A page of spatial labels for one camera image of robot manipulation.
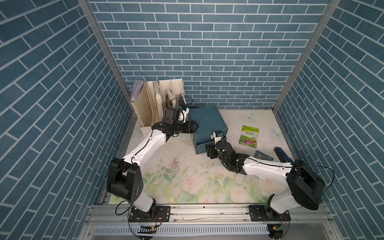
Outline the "teal drawer cabinet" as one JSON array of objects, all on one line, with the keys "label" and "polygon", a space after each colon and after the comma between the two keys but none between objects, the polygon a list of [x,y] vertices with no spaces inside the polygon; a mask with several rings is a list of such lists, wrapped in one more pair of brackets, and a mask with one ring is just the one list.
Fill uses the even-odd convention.
[{"label": "teal drawer cabinet", "polygon": [[206,145],[213,145],[215,143],[214,139],[211,138],[213,132],[221,131],[224,135],[224,140],[227,139],[228,127],[216,106],[191,109],[189,120],[195,121],[199,125],[196,132],[192,135],[197,155],[207,153]]}]

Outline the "green flower seed bag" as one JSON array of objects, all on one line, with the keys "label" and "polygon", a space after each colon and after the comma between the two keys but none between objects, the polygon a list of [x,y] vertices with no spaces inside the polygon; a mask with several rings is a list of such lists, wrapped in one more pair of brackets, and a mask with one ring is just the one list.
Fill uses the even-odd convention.
[{"label": "green flower seed bag", "polygon": [[259,135],[259,131],[260,130],[258,128],[243,126],[241,130],[239,144],[252,148],[257,148],[257,138]]}]

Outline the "purple flower seed bag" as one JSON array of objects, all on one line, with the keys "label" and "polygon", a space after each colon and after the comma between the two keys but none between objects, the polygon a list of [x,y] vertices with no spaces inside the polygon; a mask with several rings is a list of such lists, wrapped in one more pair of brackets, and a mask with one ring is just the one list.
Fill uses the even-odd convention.
[{"label": "purple flower seed bag", "polygon": [[268,156],[260,151],[256,151],[255,154],[254,154],[254,158],[256,159],[260,159],[260,160],[266,160],[266,161],[270,161],[272,162],[274,160],[273,157],[271,156]]}]

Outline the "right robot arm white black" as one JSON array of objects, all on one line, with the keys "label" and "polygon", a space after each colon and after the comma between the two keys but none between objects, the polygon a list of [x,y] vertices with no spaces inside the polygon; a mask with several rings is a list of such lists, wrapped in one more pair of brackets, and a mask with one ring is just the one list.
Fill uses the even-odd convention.
[{"label": "right robot arm white black", "polygon": [[260,160],[249,155],[239,154],[225,140],[206,146],[207,156],[218,158],[230,172],[253,175],[285,184],[285,190],[271,194],[265,204],[270,214],[283,214],[290,209],[304,207],[317,210],[325,188],[324,180],[302,160],[292,163]]}]

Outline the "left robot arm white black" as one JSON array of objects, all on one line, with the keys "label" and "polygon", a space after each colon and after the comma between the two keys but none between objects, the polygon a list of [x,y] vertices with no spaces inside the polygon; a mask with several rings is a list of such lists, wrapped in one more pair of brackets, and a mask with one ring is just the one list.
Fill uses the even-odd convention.
[{"label": "left robot arm white black", "polygon": [[137,210],[153,217],[156,201],[144,192],[141,167],[175,134],[195,133],[199,125],[188,121],[189,108],[167,107],[163,119],[152,125],[148,136],[129,154],[114,158],[108,168],[107,192],[120,197]]}]

